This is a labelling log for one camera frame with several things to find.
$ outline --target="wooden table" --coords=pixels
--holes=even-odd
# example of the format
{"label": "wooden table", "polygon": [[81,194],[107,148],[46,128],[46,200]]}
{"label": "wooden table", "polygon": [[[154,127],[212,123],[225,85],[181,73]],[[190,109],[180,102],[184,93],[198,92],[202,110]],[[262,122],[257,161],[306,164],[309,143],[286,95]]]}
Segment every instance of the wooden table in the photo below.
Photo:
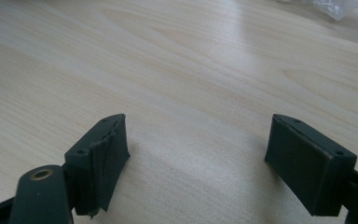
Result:
{"label": "wooden table", "polygon": [[76,223],[343,223],[311,217],[264,156],[274,113],[358,155],[358,9],[0,0],[0,202],[117,113],[131,158],[108,212]]}

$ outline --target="screw hole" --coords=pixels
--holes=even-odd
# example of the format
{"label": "screw hole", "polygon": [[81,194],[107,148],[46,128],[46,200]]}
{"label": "screw hole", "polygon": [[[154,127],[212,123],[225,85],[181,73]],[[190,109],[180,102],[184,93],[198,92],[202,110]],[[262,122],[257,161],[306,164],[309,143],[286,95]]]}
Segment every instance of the screw hole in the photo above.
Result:
{"label": "screw hole", "polygon": [[344,155],[344,153],[343,153],[343,152],[341,152],[341,151],[335,151],[334,153],[336,153],[336,155],[338,155],[338,156],[342,156],[342,155]]}
{"label": "screw hole", "polygon": [[40,171],[36,171],[35,173],[33,173],[31,175],[31,179],[32,180],[41,180],[41,179],[49,177],[52,174],[53,174],[53,171],[50,169],[40,170]]}

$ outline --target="clear plastic bag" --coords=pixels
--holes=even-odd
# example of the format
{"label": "clear plastic bag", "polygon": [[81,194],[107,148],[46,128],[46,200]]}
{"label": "clear plastic bag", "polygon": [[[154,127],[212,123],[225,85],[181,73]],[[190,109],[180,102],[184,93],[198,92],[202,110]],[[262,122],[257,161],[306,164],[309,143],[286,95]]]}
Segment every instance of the clear plastic bag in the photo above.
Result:
{"label": "clear plastic bag", "polygon": [[[291,0],[278,0],[279,2],[291,2]],[[319,10],[336,19],[341,20],[348,12],[358,7],[358,0],[301,0],[304,3],[313,4]]]}

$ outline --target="dark green plastic piece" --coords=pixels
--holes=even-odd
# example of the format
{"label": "dark green plastic piece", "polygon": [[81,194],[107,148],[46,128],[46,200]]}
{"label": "dark green plastic piece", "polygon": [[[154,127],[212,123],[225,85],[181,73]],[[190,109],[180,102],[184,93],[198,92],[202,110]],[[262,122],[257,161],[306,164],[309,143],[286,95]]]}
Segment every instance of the dark green plastic piece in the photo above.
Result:
{"label": "dark green plastic piece", "polygon": [[312,216],[338,216],[355,154],[298,119],[273,115],[265,160]]}
{"label": "dark green plastic piece", "polygon": [[20,178],[9,224],[73,223],[61,166],[33,169]]}
{"label": "dark green plastic piece", "polygon": [[78,215],[95,216],[107,210],[121,170],[130,153],[125,116],[100,120],[65,153],[65,171],[76,182]]}

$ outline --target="light wood surface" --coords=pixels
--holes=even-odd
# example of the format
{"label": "light wood surface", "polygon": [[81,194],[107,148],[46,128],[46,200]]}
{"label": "light wood surface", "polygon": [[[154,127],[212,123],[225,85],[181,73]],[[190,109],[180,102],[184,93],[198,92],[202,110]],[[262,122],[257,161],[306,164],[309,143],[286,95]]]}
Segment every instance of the light wood surface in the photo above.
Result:
{"label": "light wood surface", "polygon": [[264,156],[274,113],[358,155],[358,8],[0,1],[0,202],[117,113],[131,158],[108,212],[76,223],[343,223],[311,217]]}

